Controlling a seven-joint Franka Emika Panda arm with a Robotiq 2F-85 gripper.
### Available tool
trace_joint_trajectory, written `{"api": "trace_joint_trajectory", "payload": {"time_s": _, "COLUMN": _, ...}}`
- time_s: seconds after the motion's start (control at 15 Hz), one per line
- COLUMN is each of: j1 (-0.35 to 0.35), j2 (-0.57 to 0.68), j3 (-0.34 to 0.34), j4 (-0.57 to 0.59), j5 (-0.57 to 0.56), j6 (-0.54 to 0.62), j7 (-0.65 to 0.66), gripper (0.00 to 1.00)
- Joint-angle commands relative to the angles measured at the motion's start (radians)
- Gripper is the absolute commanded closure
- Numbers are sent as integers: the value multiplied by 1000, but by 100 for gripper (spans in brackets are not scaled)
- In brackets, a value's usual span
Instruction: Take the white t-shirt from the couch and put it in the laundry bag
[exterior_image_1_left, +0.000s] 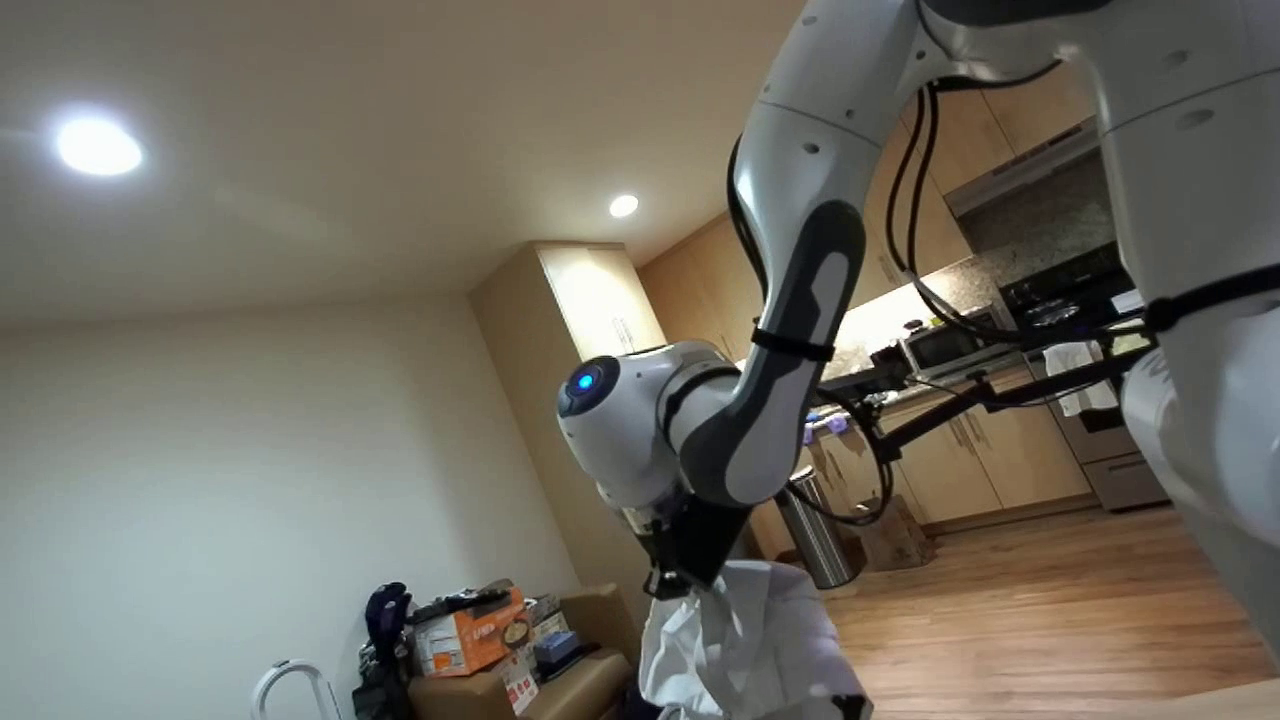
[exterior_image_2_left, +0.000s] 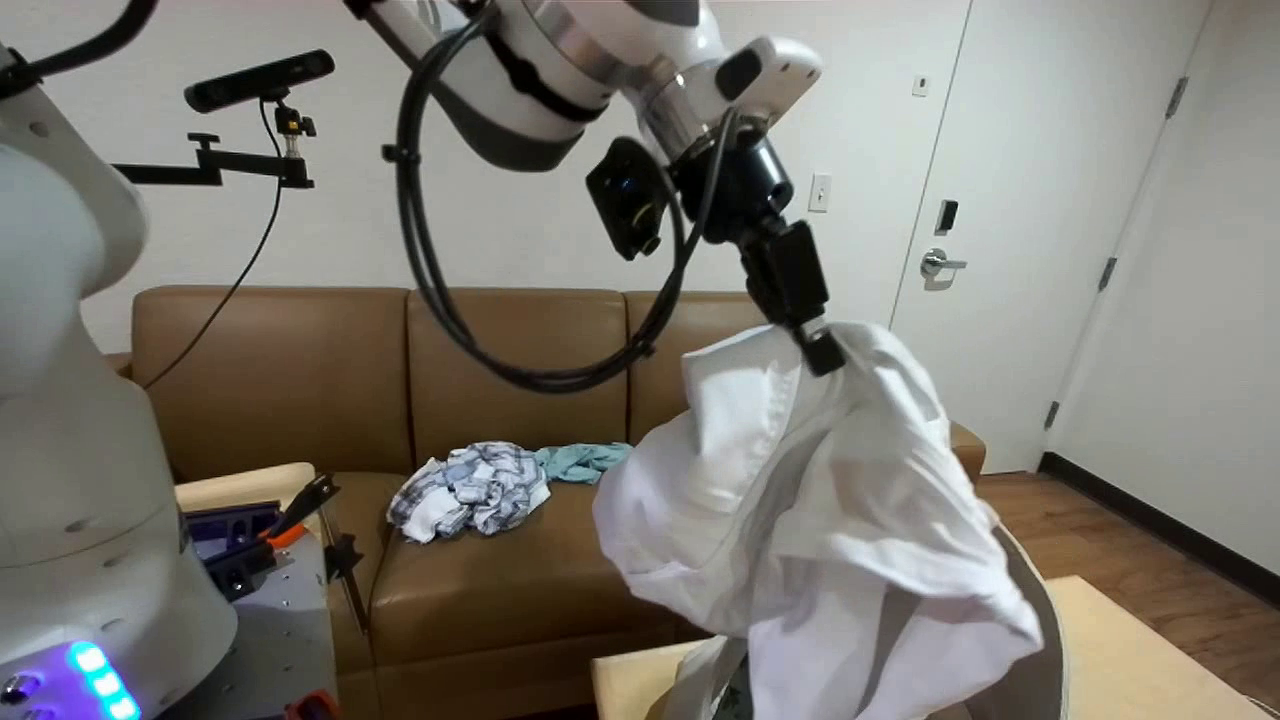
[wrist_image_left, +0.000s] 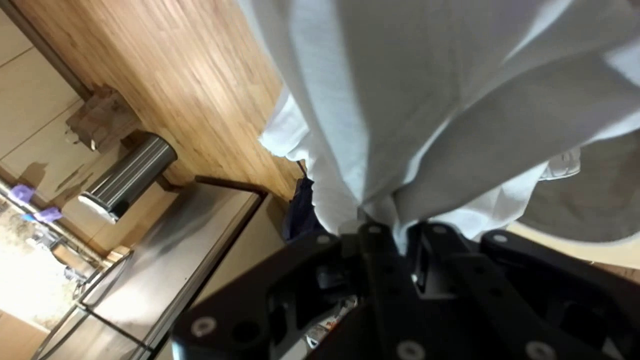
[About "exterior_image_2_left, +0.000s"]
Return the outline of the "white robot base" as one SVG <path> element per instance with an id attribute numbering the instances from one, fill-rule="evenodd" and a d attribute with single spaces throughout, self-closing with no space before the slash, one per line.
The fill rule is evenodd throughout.
<path id="1" fill-rule="evenodd" d="M 90 640 L 138 716 L 194 693 L 235 610 L 191 556 L 153 399 L 79 302 L 148 241 L 134 189 L 0 59 L 0 656 Z"/>

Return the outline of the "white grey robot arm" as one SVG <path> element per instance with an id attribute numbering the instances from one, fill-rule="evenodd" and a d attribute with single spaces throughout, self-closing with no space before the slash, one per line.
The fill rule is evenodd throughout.
<path id="1" fill-rule="evenodd" d="M 819 80 L 796 38 L 718 38 L 704 0 L 342 0 L 402 64 L 396 208 L 420 298 L 461 352 L 479 340 L 452 302 L 424 208 L 424 119 L 449 116 L 495 167 L 549 171 L 627 99 L 637 126 L 586 171 L 621 255 L 700 242 L 738 252 L 745 285 L 810 372 L 842 362 L 809 225 L 785 217 L 787 171 L 766 126 Z"/>

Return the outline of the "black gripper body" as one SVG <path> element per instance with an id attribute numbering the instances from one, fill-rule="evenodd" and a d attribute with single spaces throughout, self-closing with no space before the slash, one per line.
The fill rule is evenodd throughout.
<path id="1" fill-rule="evenodd" d="M 809 328 L 825 317 L 814 241 L 805 218 L 785 217 L 793 181 L 764 131 L 707 139 L 670 165 L 670 181 L 700 236 L 738 252 L 748 294 L 772 322 Z"/>

